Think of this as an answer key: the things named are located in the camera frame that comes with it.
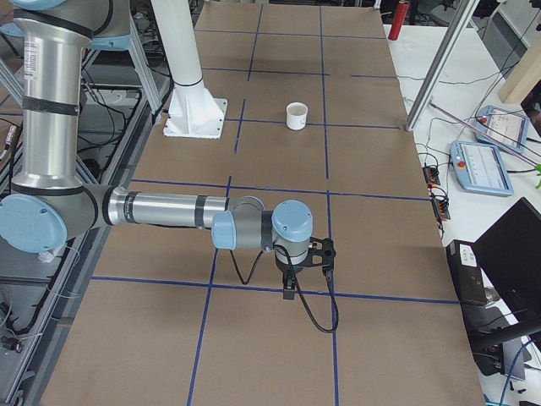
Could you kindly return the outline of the white smiley mug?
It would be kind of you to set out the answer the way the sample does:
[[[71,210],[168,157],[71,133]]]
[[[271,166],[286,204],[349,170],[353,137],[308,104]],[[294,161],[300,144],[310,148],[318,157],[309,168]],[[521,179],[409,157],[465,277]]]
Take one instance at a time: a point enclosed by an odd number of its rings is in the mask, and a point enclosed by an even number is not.
[[[291,130],[301,130],[306,125],[308,107],[302,102],[291,102],[286,107],[286,124]]]

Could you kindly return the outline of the black usb hub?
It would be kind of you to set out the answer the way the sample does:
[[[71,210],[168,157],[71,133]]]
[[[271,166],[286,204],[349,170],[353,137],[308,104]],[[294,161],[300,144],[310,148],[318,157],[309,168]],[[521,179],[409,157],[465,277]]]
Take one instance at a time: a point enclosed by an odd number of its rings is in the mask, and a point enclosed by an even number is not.
[[[422,167],[422,171],[423,171],[424,179],[428,187],[440,186],[440,177],[439,177],[440,172],[437,166],[424,165]]]
[[[431,203],[436,219],[442,222],[451,219],[451,214],[449,213],[449,201],[447,199],[444,199],[442,196],[436,195],[434,198],[431,199]]]

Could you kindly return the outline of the black box device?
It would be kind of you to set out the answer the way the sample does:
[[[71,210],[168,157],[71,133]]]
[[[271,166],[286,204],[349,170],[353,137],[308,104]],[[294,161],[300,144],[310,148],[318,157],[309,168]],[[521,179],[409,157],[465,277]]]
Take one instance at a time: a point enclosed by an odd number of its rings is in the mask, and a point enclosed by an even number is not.
[[[456,296],[462,305],[487,306],[500,300],[493,287],[484,285],[472,243],[454,239],[445,252]]]

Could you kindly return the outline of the near teach pendant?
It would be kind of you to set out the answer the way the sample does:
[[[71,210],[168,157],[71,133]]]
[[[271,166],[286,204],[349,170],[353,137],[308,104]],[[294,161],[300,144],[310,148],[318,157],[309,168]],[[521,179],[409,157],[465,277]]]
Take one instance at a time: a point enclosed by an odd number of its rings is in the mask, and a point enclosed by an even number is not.
[[[455,140],[450,157],[461,187],[482,195],[512,196],[514,189],[495,145]]]

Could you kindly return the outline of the teach pendant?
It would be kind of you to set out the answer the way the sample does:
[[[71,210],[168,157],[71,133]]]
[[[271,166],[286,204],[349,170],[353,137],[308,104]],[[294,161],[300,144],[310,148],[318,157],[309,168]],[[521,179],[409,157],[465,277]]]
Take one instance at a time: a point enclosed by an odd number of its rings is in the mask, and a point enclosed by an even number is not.
[[[528,132],[524,114],[487,105],[477,113],[474,126],[512,150],[524,152]]]
[[[495,145],[455,140],[450,157],[461,187],[482,195],[512,196],[514,189]]]

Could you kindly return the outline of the black monitor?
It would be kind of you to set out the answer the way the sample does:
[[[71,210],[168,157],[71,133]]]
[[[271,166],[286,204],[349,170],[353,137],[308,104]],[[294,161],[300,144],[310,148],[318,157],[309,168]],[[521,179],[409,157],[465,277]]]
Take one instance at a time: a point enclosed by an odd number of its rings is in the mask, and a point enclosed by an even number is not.
[[[540,212],[519,199],[474,243],[473,252],[518,322],[471,341],[474,350],[540,338]]]

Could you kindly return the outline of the far teach pendant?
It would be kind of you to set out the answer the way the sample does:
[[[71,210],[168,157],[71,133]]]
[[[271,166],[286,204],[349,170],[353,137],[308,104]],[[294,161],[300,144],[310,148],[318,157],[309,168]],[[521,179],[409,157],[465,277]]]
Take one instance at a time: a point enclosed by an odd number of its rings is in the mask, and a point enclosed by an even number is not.
[[[477,113],[474,126],[512,150],[524,152],[528,132],[524,114],[487,105]]]

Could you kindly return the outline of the red cylinder bottle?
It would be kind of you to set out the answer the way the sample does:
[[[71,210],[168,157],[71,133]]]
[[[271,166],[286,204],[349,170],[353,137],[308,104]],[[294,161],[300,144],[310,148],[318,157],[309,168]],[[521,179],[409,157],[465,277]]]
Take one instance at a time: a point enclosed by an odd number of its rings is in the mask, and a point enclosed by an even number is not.
[[[391,23],[391,29],[389,31],[388,39],[390,41],[396,41],[400,35],[402,26],[407,17],[407,12],[410,7],[410,2],[407,0],[399,0],[395,12],[393,14],[393,20]]]

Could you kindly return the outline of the white pedestal base plate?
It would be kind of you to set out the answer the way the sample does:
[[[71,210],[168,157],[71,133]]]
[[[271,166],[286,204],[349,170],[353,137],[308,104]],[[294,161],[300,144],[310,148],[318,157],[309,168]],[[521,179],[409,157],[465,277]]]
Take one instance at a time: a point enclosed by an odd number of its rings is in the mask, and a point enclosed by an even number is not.
[[[227,104],[227,99],[215,98],[202,82],[175,85],[163,134],[217,140],[221,137]]]

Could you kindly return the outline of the aluminium frame post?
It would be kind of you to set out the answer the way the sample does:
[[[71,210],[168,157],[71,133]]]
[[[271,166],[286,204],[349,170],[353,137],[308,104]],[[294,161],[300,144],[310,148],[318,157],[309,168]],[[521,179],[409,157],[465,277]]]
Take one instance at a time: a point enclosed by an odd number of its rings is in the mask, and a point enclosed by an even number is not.
[[[405,130],[414,130],[416,124],[421,118],[424,109],[428,106],[430,98],[436,85],[440,80],[443,69],[455,48],[462,32],[467,28],[469,20],[473,16],[479,0],[461,1],[455,16],[447,28],[440,46],[434,56],[426,77],[419,89],[419,92],[413,102],[410,113],[407,116]]]

